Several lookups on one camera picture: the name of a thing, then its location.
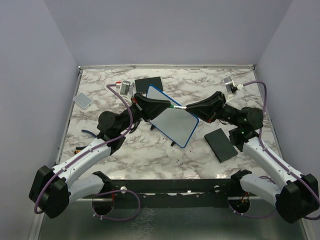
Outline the white marker pen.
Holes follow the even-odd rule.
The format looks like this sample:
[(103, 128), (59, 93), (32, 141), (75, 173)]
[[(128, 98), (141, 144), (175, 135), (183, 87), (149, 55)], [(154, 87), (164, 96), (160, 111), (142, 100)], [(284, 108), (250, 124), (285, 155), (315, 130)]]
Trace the white marker pen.
[(174, 109), (185, 110), (187, 107), (185, 107), (185, 106), (179, 106), (179, 105), (174, 105), (173, 108), (174, 108)]

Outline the blue framed whiteboard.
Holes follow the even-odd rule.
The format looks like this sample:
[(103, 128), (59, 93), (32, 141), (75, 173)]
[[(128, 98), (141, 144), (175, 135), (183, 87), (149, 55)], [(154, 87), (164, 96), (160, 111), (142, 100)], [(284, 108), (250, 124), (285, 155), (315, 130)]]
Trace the blue framed whiteboard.
[(182, 109), (167, 108), (150, 123), (180, 148), (185, 148), (199, 118)]

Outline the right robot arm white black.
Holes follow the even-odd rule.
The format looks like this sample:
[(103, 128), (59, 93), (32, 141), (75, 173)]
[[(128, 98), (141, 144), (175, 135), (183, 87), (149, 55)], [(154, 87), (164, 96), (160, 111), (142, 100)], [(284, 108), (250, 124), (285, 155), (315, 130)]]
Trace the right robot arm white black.
[(240, 152), (253, 159), (272, 179), (261, 179), (249, 170), (239, 170), (231, 176), (229, 189), (240, 196), (254, 194), (275, 206), (288, 223), (300, 219), (310, 220), (311, 213), (320, 208), (318, 180), (312, 174), (302, 174), (276, 155), (261, 138), (264, 113), (262, 109), (244, 107), (237, 109), (227, 104), (225, 95), (217, 91), (212, 96), (186, 106), (186, 111), (207, 123), (216, 120), (227, 122), (235, 128), (229, 139)]

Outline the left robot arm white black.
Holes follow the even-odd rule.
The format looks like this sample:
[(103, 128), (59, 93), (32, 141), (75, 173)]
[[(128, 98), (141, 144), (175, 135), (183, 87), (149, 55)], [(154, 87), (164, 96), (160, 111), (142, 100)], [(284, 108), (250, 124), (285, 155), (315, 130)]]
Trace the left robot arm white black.
[(84, 172), (119, 150), (134, 123), (153, 120), (171, 105), (168, 100), (136, 93), (122, 113), (102, 112), (97, 124), (99, 133), (87, 147), (63, 163), (37, 170), (28, 195), (34, 203), (34, 213), (44, 213), (51, 219), (59, 216), (75, 197), (72, 185)]

